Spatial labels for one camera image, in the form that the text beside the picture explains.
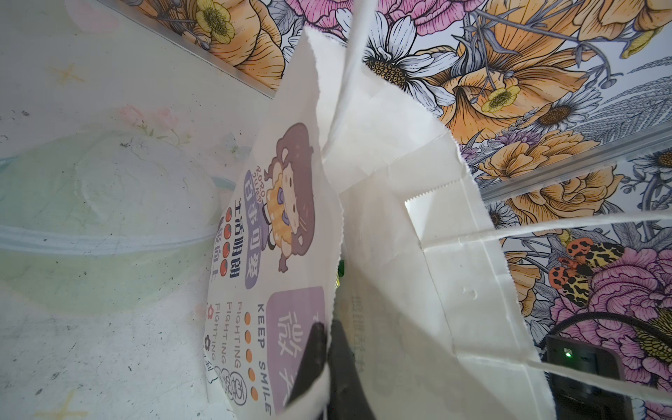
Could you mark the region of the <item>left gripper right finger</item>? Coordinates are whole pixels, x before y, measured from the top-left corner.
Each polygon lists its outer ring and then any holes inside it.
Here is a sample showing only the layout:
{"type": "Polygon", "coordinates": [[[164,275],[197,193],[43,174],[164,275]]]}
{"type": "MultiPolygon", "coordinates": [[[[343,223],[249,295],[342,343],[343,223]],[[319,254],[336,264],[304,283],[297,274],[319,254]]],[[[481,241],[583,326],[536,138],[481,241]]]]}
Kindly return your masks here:
{"type": "Polygon", "coordinates": [[[330,369],[329,420],[375,420],[355,367],[355,357],[348,344],[343,324],[332,322],[332,341],[327,353],[330,369]]]}

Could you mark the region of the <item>green snack packet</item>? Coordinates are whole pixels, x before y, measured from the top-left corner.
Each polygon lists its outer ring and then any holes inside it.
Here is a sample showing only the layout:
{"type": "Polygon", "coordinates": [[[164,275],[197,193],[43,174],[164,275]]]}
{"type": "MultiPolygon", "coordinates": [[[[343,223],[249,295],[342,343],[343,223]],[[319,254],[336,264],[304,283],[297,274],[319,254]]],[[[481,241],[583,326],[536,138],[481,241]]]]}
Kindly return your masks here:
{"type": "Polygon", "coordinates": [[[338,269],[337,269],[337,279],[336,279],[336,287],[339,288],[341,286],[341,279],[345,275],[345,261],[341,259],[339,261],[338,269]]]}

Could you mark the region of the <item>white paper bag with cartoon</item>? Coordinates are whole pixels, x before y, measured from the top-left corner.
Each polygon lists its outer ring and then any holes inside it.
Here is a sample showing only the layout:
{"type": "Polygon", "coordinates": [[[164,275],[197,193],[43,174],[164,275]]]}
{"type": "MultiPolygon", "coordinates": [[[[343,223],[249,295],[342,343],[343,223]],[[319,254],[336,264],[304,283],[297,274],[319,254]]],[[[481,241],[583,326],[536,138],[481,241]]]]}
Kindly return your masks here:
{"type": "Polygon", "coordinates": [[[308,331],[345,320],[367,399],[392,419],[553,418],[538,352],[553,327],[619,356],[638,419],[671,416],[670,196],[611,199],[610,164],[495,203],[479,187],[562,168],[596,136],[588,12],[612,1],[475,1],[460,46],[418,51],[449,1],[291,1],[306,32],[215,240],[204,348],[240,419],[288,404],[308,331]],[[345,275],[336,287],[339,261],[345,275]]]}

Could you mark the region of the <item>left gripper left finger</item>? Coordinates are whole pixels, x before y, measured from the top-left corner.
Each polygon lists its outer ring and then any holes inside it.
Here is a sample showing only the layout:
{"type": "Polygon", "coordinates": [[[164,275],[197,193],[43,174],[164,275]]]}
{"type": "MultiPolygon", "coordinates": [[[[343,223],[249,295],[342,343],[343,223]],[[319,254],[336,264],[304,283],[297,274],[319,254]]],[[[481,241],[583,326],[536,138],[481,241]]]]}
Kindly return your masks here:
{"type": "Polygon", "coordinates": [[[311,331],[304,349],[304,355],[299,364],[299,370],[295,383],[288,398],[289,402],[295,402],[318,379],[327,363],[327,329],[321,322],[311,326],[311,331]]]}

